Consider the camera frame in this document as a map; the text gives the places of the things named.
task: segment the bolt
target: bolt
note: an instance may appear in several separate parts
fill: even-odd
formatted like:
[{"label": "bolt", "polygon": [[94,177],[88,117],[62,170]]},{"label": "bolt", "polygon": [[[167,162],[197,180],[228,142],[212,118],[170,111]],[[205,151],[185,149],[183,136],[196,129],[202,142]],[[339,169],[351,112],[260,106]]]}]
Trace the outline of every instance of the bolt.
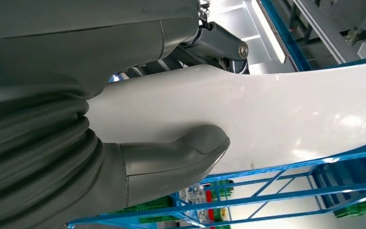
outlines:
[{"label": "bolt", "polygon": [[240,43],[239,47],[238,47],[239,57],[241,57],[242,59],[246,59],[248,52],[249,52],[249,49],[247,47],[247,44],[245,42]]}]

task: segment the white plastic panel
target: white plastic panel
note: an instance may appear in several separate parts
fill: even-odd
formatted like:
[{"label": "white plastic panel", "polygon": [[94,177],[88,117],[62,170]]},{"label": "white plastic panel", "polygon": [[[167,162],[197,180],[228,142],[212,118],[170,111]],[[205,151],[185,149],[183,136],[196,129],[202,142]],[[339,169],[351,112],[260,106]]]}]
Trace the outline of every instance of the white plastic panel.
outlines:
[{"label": "white plastic panel", "polygon": [[195,125],[220,126],[231,146],[213,173],[366,144],[366,65],[271,75],[199,65],[112,83],[88,102],[91,128],[104,142],[166,142]]}]

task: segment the red object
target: red object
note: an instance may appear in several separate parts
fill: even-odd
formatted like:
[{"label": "red object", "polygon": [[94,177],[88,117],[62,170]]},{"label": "red object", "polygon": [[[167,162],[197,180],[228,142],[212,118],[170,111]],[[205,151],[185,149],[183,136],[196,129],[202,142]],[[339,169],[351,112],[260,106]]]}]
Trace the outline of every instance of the red object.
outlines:
[{"label": "red object", "polygon": [[[211,190],[205,191],[205,198],[207,200],[207,203],[211,203],[213,201],[213,197],[211,195]],[[210,220],[214,221],[214,211],[212,209],[208,209],[208,218],[210,218]]]}]

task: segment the white wall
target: white wall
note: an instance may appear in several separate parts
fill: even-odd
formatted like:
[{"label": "white wall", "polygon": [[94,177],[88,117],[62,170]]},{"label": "white wall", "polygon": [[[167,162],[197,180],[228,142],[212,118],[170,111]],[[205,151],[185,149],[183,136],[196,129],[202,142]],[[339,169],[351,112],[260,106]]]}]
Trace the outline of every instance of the white wall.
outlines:
[{"label": "white wall", "polygon": [[[306,169],[293,170],[291,173],[284,173],[283,175],[306,172]],[[274,176],[275,173],[261,174],[256,176],[250,176],[247,179],[237,178],[235,182],[246,181],[253,179],[268,178]],[[288,180],[278,180],[271,184],[260,195],[274,194],[282,186],[287,183]],[[244,198],[250,197],[255,191],[257,191],[264,183],[253,184],[246,186],[234,187],[232,198]],[[282,192],[299,191],[310,189],[308,181],[305,177],[296,178],[289,186],[287,186]],[[231,207],[231,214],[233,220],[245,219],[249,217],[256,209],[262,204],[242,205]],[[289,213],[297,213],[304,211],[318,210],[315,198],[296,198],[290,200],[281,200],[268,203],[261,211],[259,211],[254,218],[281,215]],[[257,221],[250,223],[234,224],[231,225],[232,229],[366,229],[366,216],[351,217],[344,219],[337,219],[333,213],[301,216],[285,219],[274,219],[266,221]]]}]

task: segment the robotic arm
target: robotic arm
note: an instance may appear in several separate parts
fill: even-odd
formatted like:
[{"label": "robotic arm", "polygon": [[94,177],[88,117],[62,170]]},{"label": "robotic arm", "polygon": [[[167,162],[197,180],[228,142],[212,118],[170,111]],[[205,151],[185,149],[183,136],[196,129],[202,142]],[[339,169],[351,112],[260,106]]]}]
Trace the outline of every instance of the robotic arm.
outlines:
[{"label": "robotic arm", "polygon": [[[198,12],[198,0],[0,1],[0,229],[59,227],[210,172],[230,144],[217,126],[166,144],[102,143],[84,116],[112,74],[202,40]],[[190,56],[215,53],[225,58]]]}]

